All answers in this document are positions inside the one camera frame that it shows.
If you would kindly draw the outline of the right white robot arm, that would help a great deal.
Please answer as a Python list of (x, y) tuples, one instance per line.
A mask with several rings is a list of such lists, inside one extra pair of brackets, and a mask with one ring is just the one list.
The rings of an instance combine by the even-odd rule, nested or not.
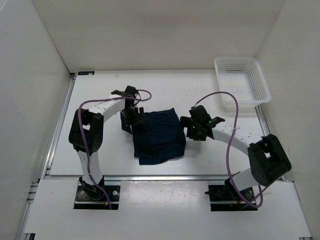
[(234, 174), (225, 181), (224, 193), (230, 200), (238, 199), (243, 190), (254, 187), (268, 187), (292, 169), (292, 164), (279, 139), (269, 134), (260, 136), (228, 124), (221, 117), (212, 118), (199, 105), (189, 110), (190, 117), (182, 116), (180, 123), (186, 128), (186, 137), (194, 141), (211, 138), (235, 148), (249, 160), (249, 168)]

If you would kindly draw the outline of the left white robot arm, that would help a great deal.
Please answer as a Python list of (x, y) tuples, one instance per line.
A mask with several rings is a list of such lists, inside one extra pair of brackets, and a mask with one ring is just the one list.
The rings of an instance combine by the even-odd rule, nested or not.
[(141, 91), (128, 85), (124, 91), (112, 91), (108, 98), (86, 100), (74, 113), (68, 141), (80, 158), (80, 184), (93, 200), (107, 196), (98, 156), (103, 143), (104, 124), (120, 113), (121, 129), (131, 134), (133, 126), (144, 122), (144, 109), (138, 107), (138, 103), (149, 98), (141, 99)]

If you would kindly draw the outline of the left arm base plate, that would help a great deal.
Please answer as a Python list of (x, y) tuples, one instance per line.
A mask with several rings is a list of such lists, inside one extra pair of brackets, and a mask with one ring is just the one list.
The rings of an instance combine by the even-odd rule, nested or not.
[(109, 205), (103, 192), (100, 191), (95, 194), (78, 183), (73, 208), (75, 210), (118, 210), (121, 186), (113, 184), (105, 185), (103, 188), (109, 197), (111, 205)]

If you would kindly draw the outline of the navy blue shorts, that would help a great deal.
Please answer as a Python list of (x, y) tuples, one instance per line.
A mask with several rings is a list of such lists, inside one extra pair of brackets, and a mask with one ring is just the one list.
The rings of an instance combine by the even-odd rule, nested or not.
[(174, 108), (146, 112), (144, 122), (131, 130), (134, 157), (141, 166), (159, 165), (185, 154), (186, 136)]

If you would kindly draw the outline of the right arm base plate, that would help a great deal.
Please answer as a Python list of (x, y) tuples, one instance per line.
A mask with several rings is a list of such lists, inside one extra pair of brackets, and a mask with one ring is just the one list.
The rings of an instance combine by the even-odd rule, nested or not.
[(246, 203), (225, 185), (208, 185), (205, 192), (209, 196), (212, 212), (257, 211), (256, 207), (245, 206)]

